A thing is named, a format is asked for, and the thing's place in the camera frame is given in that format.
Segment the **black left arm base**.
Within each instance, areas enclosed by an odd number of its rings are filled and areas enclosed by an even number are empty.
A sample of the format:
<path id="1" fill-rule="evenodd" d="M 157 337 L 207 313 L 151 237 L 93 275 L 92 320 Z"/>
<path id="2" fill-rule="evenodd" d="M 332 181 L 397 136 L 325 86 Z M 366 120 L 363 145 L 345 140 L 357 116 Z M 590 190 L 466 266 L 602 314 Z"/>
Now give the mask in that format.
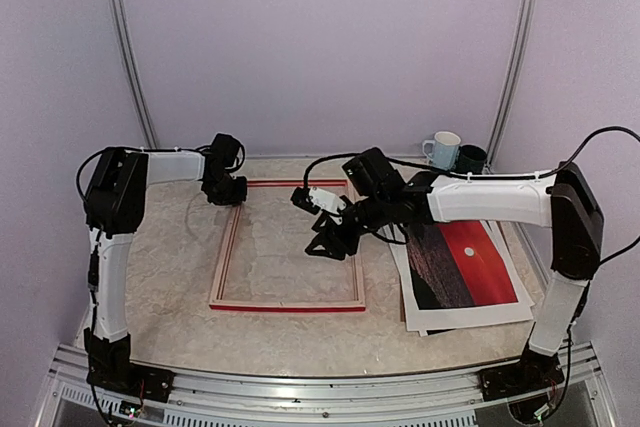
<path id="1" fill-rule="evenodd" d="M 142 401 L 167 403 L 174 379 L 175 373 L 168 369 L 129 361 L 111 367 L 89 358 L 87 382 L 90 385 Z"/>

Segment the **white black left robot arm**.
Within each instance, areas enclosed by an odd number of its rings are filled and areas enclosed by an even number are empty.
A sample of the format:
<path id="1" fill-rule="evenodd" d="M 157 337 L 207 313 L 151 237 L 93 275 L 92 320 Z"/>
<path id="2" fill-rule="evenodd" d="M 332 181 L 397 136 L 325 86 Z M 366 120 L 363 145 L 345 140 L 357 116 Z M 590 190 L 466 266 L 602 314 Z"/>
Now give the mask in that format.
<path id="1" fill-rule="evenodd" d="M 87 187 L 78 189 L 92 245 L 88 287 L 91 324 L 84 345 L 89 369 L 121 392 L 140 381 L 130 361 L 131 337 L 125 313 L 127 266 L 133 236 L 145 215 L 147 189 L 173 182 L 198 182 L 208 203 L 237 206 L 247 198 L 248 181 L 235 173 L 242 167 L 244 145 L 218 133 L 195 149 L 107 147 Z"/>

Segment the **dark green mug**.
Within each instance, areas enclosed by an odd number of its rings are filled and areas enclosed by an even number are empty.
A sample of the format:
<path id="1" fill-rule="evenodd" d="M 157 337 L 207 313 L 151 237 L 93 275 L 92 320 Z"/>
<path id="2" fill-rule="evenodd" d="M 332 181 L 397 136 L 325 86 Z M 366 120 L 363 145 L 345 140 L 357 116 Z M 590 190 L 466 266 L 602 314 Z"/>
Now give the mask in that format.
<path id="1" fill-rule="evenodd" d="M 482 174 L 487 161 L 487 152 L 479 146 L 466 144 L 458 150 L 458 156 L 453 168 L 455 173 Z"/>

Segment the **light blue mug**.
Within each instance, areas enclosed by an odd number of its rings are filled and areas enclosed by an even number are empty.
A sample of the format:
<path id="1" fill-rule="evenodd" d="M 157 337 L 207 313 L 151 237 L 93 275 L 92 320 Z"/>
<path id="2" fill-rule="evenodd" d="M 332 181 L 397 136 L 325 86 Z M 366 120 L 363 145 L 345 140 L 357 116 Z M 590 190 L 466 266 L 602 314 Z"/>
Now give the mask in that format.
<path id="1" fill-rule="evenodd" d="M 456 162 L 461 138 L 450 131 L 436 132 L 431 139 L 422 142 L 422 153 L 429 164 L 440 170 L 451 170 Z"/>

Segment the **red sunset photo white border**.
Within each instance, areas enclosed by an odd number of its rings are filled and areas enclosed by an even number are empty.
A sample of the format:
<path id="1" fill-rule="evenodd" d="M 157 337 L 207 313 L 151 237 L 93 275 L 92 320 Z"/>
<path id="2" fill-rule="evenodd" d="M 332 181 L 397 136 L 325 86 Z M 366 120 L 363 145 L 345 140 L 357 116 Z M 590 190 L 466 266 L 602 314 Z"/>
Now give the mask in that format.
<path id="1" fill-rule="evenodd" d="M 410 226 L 400 246 L 428 335 L 533 319 L 535 302 L 495 222 Z"/>

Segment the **aluminium front rail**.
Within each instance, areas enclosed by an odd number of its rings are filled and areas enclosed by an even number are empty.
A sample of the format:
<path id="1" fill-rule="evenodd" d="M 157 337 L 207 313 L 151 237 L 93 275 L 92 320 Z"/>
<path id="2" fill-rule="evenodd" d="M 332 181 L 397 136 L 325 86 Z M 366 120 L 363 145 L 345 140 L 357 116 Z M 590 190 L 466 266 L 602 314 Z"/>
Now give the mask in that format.
<path id="1" fill-rule="evenodd" d="M 598 358 L 588 343 L 560 352 L 567 380 L 485 399 L 476 367 L 382 376 L 287 378 L 174 368 L 165 401 L 92 388 L 83 350 L 57 348 L 34 426 L 615 426 Z"/>

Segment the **brown frame backing board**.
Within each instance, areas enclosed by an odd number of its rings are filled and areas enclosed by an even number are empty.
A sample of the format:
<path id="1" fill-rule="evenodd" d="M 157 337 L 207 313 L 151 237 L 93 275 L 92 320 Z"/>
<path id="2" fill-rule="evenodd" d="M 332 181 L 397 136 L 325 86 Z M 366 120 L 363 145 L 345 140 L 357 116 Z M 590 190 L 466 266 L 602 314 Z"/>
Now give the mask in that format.
<path id="1" fill-rule="evenodd" d="M 405 301 L 404 301 L 404 294 L 402 292 L 400 292 L 400 321 L 402 323 L 406 323 Z"/>

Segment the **aluminium corner post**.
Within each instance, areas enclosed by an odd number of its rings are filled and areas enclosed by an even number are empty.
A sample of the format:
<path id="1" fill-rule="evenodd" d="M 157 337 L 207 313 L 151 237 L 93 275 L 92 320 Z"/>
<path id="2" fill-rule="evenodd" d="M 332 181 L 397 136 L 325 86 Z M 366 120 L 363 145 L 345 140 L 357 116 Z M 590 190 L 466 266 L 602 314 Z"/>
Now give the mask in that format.
<path id="1" fill-rule="evenodd" d="M 135 58 L 133 42 L 128 26 L 124 0 L 108 0 L 116 41 L 133 101 L 134 112 L 147 147 L 152 149 L 160 146 L 159 138 L 145 98 L 139 68 Z"/>
<path id="2" fill-rule="evenodd" d="M 527 50 L 531 22 L 536 0 L 520 0 L 514 38 L 507 63 L 505 80 L 501 89 L 497 113 L 489 137 L 486 167 L 491 169 L 497 161 L 500 145 L 505 137 L 509 115 Z"/>

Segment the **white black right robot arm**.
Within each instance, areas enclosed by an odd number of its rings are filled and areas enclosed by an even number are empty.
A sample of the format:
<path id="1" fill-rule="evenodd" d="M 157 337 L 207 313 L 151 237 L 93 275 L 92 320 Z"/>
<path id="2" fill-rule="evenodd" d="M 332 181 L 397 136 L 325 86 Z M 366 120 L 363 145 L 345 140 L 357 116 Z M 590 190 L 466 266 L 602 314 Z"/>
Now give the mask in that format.
<path id="1" fill-rule="evenodd" d="M 551 229 L 553 275 L 523 360 L 511 370 L 518 389 L 535 389 L 549 376 L 549 359 L 578 318 L 602 264 L 604 216 L 579 167 L 566 161 L 550 171 L 506 176 L 419 167 L 405 180 L 398 161 L 377 147 L 340 158 L 358 201 L 313 189 L 307 179 L 291 195 L 293 205 L 319 218 L 305 249 L 311 256 L 343 260 L 357 252 L 361 236 L 392 224 L 497 221 Z"/>

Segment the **right aluminium corner post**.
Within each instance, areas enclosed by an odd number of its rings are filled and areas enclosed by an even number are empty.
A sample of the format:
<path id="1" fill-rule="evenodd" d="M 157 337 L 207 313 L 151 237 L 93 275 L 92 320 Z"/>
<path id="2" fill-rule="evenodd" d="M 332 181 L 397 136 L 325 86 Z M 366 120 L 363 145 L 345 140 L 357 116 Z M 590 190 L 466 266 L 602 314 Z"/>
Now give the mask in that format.
<path id="1" fill-rule="evenodd" d="M 507 63 L 505 80 L 501 89 L 497 113 L 489 137 L 486 167 L 491 169 L 497 161 L 500 145 L 505 137 L 509 115 L 527 50 L 531 22 L 536 0 L 520 0 L 514 38 Z"/>

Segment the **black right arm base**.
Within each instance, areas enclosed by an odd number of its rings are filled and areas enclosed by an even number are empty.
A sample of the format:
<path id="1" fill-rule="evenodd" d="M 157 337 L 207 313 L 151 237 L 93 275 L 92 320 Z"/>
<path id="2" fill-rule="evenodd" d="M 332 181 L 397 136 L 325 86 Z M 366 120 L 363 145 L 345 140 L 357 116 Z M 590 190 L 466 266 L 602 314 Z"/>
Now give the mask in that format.
<path id="1" fill-rule="evenodd" d="M 545 356 L 528 346 L 517 362 L 482 369 L 478 377 L 485 402 L 558 386 L 565 381 L 558 354 Z"/>

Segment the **left aluminium corner post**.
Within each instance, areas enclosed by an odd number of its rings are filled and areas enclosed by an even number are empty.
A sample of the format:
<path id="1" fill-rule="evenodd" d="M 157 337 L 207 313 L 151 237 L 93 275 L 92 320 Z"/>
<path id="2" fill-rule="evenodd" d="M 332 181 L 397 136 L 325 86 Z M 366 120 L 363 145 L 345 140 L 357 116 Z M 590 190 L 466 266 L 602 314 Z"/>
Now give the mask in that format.
<path id="1" fill-rule="evenodd" d="M 133 101 L 134 112 L 147 147 L 152 149 L 160 146 L 159 138 L 145 98 L 139 68 L 135 58 L 133 42 L 128 26 L 124 0 L 108 0 L 116 41 Z"/>

